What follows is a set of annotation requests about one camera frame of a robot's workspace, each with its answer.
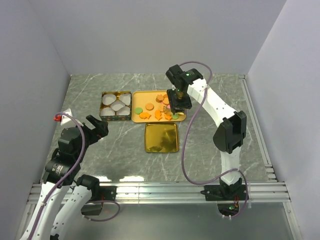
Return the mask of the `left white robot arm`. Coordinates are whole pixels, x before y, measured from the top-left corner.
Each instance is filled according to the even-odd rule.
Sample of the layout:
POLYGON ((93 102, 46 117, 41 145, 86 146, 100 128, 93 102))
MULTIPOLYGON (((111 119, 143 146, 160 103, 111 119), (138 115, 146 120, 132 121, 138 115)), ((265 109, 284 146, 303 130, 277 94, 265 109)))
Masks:
POLYGON ((88 147, 109 133, 107 122, 100 121, 92 115, 88 115, 86 119, 94 125, 93 129, 71 117, 70 120, 75 126, 66 127, 61 132, 58 147, 45 166, 40 196, 21 239, 61 240, 71 219, 80 212, 84 204, 100 197, 99 179, 84 174, 78 178, 74 192, 65 206, 61 207, 66 193, 81 169, 80 163, 88 147))

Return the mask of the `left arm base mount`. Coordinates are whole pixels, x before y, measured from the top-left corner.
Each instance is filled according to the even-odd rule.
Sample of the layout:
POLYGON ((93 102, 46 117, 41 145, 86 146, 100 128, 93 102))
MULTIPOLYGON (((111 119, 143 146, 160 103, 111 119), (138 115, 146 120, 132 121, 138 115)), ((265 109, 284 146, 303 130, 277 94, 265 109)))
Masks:
MULTIPOLYGON (((99 188, 98 193, 96 193, 90 201, 115 201, 117 194, 117 187, 114 185, 111 186, 102 186, 99 188)), ((82 209, 81 213, 84 216, 99 216, 102 213, 104 202, 99 203, 86 203, 82 209)))

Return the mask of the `metal tongs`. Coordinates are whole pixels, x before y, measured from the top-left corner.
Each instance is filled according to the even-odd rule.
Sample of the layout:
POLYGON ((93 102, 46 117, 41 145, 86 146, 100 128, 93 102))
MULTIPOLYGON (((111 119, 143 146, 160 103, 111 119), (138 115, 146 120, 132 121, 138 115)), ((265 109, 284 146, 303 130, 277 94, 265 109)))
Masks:
POLYGON ((172 114, 172 116, 174 115, 174 113, 172 112, 172 110, 171 109, 168 109, 167 108, 167 106, 168 105, 166 105, 166 108, 165 108, 165 112, 164 113, 171 113, 172 114))

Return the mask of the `yellow serving tray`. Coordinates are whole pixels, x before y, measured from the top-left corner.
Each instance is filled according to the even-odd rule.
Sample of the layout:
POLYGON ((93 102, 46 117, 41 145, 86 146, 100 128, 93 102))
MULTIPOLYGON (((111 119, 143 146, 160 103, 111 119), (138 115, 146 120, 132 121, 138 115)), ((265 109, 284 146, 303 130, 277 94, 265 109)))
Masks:
POLYGON ((171 112, 166 90, 136 91, 132 94, 131 120, 135 123, 181 122, 185 113, 171 112))

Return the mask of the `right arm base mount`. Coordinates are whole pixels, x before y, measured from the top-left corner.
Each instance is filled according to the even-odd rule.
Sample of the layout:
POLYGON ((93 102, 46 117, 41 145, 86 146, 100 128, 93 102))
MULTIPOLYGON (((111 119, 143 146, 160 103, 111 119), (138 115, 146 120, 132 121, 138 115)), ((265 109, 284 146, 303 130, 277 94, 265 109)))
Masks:
POLYGON ((249 200, 249 190, 245 184, 205 185, 200 193, 206 202, 217 202, 218 212, 228 219, 239 216, 249 200))

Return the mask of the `green round cookie left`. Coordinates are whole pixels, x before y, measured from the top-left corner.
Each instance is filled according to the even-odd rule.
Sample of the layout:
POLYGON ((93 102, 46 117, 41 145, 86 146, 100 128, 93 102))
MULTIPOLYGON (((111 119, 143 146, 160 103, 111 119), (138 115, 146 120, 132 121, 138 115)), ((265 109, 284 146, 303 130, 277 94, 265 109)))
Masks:
POLYGON ((141 107, 136 107, 134 112, 135 112, 135 114, 139 115, 143 112, 143 109, 141 107))

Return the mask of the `green round cookie right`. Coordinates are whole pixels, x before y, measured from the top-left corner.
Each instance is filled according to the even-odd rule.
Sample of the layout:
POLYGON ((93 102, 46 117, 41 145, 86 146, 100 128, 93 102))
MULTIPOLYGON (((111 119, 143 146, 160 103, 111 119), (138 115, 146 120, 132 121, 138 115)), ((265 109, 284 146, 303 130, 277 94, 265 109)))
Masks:
POLYGON ((177 120, 177 119, 179 118, 179 115, 178 115, 178 114, 174 114, 174 115, 172 116, 172 118, 173 118, 174 120, 177 120))

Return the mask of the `green square cookie tin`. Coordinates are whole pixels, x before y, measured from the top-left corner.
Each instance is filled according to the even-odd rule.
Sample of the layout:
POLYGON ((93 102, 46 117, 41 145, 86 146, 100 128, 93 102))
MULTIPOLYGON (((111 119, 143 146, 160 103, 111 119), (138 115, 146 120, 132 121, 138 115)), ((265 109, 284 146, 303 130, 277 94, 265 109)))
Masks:
POLYGON ((130 121, 132 93, 130 91, 104 91, 101 94, 99 117, 102 121, 130 121))

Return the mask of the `gold tin lid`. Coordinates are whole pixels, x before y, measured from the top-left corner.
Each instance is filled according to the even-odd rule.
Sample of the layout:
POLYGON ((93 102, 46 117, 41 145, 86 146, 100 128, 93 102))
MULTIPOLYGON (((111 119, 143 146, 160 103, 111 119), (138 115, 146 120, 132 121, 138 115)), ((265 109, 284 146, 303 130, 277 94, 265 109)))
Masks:
POLYGON ((144 149, 147 153, 179 151, 178 126, 174 122, 150 122, 145 125, 144 149))

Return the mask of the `brown round cookie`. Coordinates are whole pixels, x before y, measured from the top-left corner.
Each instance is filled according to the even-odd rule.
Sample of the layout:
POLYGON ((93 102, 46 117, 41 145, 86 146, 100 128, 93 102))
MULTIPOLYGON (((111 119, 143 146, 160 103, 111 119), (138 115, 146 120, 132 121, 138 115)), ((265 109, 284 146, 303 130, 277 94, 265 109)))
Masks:
POLYGON ((153 105, 152 103, 147 103, 147 104, 145 105, 145 109, 146 109, 147 111, 152 111, 152 110, 154 109, 154 105, 153 105))

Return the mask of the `green round cookie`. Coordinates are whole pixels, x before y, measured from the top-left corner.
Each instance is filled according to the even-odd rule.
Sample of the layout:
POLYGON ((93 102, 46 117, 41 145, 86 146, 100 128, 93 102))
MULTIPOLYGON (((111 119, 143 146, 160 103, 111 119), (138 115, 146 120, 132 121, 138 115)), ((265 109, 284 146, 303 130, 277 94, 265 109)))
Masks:
POLYGON ((136 107, 134 112, 135 112, 135 114, 139 115, 143 112, 143 109, 141 107, 136 107))
POLYGON ((179 118, 179 115, 178 115, 178 114, 174 114, 174 115, 172 116, 172 118, 173 118, 174 120, 177 120, 177 119, 179 118))

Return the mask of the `aluminium rail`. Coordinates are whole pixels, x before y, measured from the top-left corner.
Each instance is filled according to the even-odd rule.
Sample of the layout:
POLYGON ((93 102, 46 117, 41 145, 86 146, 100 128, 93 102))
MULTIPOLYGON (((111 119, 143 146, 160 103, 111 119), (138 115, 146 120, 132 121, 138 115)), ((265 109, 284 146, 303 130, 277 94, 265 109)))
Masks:
MULTIPOLYGON (((115 189, 111 197, 120 204, 202 204, 218 184, 193 185, 188 182, 102 182, 103 190, 115 189)), ((283 182, 248 183, 249 203, 287 203, 291 198, 283 182)))

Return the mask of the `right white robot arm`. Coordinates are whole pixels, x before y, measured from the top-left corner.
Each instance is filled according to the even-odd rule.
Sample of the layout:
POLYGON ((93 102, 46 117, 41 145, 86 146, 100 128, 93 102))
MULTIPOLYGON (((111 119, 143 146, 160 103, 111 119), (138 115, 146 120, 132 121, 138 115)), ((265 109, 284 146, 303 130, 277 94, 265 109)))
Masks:
POLYGON ((184 71, 176 64, 165 75, 172 84, 166 93, 173 114, 191 109, 191 100, 194 99, 199 103, 199 109, 204 109, 215 123, 217 130, 213 135, 213 143, 221 156, 222 173, 218 176, 220 194, 224 199, 231 200, 244 180, 239 167, 247 130, 246 113, 236 111, 224 102, 209 86, 211 79, 204 78, 195 68, 184 71))

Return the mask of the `orange fish cookie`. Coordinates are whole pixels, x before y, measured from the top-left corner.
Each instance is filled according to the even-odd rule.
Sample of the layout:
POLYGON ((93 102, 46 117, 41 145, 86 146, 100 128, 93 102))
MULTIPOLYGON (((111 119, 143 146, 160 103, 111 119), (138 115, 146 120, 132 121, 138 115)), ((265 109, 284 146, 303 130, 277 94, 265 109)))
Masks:
POLYGON ((149 114, 148 112, 141 112, 141 113, 139 114, 139 117, 140 117, 141 119, 149 119, 149 118, 151 117, 151 114, 149 114))
POLYGON ((159 121, 159 120, 162 119, 162 112, 157 109, 157 110, 154 112, 154 116, 155 116, 155 118, 159 121))
POLYGON ((168 121, 173 119, 172 114, 170 112, 164 113, 164 118, 168 121))

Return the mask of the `orange flower cookie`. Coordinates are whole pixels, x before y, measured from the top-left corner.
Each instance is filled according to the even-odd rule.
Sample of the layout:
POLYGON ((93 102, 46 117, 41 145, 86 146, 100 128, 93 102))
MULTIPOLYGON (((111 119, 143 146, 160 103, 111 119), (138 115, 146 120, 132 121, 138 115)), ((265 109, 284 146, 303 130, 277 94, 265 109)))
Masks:
POLYGON ((158 94, 155 98, 157 103, 161 103, 164 100, 164 96, 162 94, 158 94))

